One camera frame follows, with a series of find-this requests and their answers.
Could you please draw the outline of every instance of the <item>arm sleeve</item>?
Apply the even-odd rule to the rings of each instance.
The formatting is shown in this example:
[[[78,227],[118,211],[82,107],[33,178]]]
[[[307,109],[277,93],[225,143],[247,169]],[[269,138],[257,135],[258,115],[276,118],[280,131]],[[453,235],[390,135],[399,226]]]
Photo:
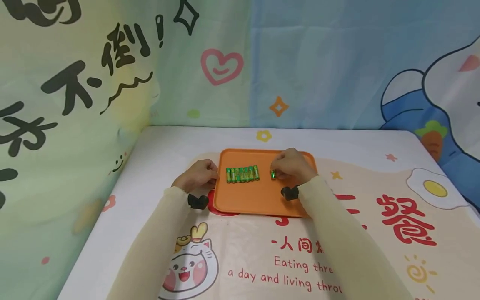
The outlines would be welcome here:
[[[187,193],[170,187],[127,252],[107,300],[154,300],[189,212]]]
[[[320,176],[299,186],[328,261],[347,299],[413,300],[380,247]]]

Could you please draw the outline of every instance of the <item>cartoon cat illustration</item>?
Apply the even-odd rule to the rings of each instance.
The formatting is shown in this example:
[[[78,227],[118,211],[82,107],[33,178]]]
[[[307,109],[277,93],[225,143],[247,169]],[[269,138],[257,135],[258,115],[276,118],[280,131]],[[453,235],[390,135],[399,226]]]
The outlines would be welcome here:
[[[382,130],[408,130],[471,205],[480,208],[480,38],[428,69],[409,69],[382,96]]]
[[[212,241],[203,240],[205,222],[190,229],[190,235],[177,238],[170,268],[158,296],[164,300],[184,300],[208,290],[218,276],[218,259]]]

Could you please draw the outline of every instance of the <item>blue cartoon character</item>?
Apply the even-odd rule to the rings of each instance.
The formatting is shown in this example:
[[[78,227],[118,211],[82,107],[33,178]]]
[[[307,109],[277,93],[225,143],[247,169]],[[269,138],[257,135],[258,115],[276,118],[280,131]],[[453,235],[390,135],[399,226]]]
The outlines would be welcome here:
[[[382,130],[415,133],[477,210],[480,208],[480,38],[427,71],[397,74],[382,96]]]

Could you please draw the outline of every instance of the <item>sun drawing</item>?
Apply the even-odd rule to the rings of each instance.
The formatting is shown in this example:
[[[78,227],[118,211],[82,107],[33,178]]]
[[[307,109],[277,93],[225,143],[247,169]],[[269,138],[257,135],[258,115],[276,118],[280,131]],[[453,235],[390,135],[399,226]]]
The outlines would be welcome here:
[[[410,262],[410,259],[408,258],[408,256],[404,255],[405,259]],[[427,271],[425,269],[425,265],[427,264],[427,262],[422,259],[420,261],[421,265],[418,266],[418,265],[415,265],[415,264],[418,264],[418,256],[415,254],[413,255],[413,259],[416,261],[413,261],[412,263],[413,264],[409,264],[407,266],[407,274],[408,276],[415,282],[417,283],[425,283],[425,286],[427,287],[427,289],[432,292],[432,294],[435,294],[435,290],[429,286],[427,284],[427,280],[428,280],[428,275],[438,275],[437,272],[435,271]]]

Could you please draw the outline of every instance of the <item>diamond shape drawing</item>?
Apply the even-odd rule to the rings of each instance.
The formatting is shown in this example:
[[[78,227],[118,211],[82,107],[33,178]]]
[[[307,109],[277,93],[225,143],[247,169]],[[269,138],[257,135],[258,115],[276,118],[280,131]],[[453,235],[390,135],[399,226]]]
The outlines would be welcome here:
[[[277,118],[279,118],[285,112],[285,110],[287,110],[289,107],[290,107],[289,105],[283,102],[282,97],[277,96],[275,103],[272,104],[269,108],[275,113]]]
[[[193,16],[190,23],[182,17],[183,10],[185,7]],[[173,18],[173,22],[182,23],[185,26],[185,28],[187,28],[188,35],[192,36],[193,28],[195,27],[195,23],[197,22],[199,17],[200,17],[200,14],[195,10],[195,8],[193,8],[193,6],[190,3],[188,3],[187,0],[180,0],[180,7],[179,7],[179,10],[177,11],[177,15],[175,15],[175,18]]]

